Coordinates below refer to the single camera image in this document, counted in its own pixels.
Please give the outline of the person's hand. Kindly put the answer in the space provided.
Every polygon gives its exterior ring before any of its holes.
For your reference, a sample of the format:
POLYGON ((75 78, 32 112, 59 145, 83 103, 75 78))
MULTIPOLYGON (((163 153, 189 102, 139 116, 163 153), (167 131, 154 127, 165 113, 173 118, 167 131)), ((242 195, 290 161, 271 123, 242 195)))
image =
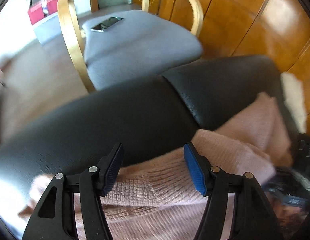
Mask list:
POLYGON ((308 215, 302 207, 283 205, 278 199, 272 200, 272 207, 279 220, 284 239, 290 239, 308 215))

